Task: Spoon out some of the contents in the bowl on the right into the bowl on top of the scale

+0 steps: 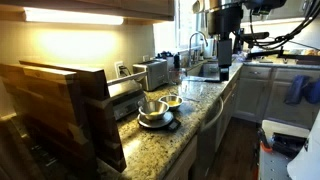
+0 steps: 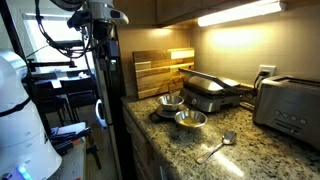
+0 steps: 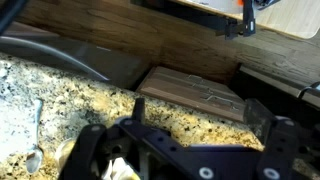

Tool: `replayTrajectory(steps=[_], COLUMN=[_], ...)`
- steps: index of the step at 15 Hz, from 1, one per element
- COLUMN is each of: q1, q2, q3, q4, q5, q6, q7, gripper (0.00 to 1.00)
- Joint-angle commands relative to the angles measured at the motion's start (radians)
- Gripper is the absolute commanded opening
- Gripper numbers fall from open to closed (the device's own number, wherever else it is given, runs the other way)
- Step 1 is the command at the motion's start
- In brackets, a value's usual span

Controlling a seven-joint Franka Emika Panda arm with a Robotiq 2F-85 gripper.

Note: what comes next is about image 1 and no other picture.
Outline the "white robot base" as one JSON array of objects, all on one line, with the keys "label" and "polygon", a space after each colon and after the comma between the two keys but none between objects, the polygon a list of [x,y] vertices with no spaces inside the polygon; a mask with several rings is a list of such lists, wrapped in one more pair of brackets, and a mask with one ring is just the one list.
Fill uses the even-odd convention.
[{"label": "white robot base", "polygon": [[288,163],[292,180],[320,180],[320,111],[298,155]]}]

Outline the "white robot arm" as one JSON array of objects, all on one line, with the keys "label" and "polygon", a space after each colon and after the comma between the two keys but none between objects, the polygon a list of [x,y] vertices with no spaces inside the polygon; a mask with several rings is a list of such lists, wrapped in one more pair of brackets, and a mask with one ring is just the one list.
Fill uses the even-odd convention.
[{"label": "white robot arm", "polygon": [[[253,15],[268,15],[271,10],[281,8],[287,0],[213,0],[208,9],[196,7],[194,13],[204,13],[207,17],[208,34],[217,35],[217,58],[219,78],[221,81],[229,80],[229,67],[231,66],[232,48],[229,34],[240,29],[243,18],[242,6],[250,11],[249,21]],[[320,2],[312,2],[304,20],[290,33],[276,37],[273,41],[259,42],[251,27],[251,37],[254,45],[266,50],[274,50],[292,40],[305,27],[307,27],[320,14]]]}]

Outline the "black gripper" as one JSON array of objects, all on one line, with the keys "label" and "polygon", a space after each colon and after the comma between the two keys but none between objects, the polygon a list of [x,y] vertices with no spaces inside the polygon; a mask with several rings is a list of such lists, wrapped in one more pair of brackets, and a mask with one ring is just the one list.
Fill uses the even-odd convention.
[{"label": "black gripper", "polygon": [[217,45],[217,57],[219,65],[219,77],[220,81],[224,79],[224,73],[222,68],[225,69],[225,81],[229,80],[229,66],[231,65],[232,58],[232,39],[229,37],[229,33],[222,33],[219,36]]}]

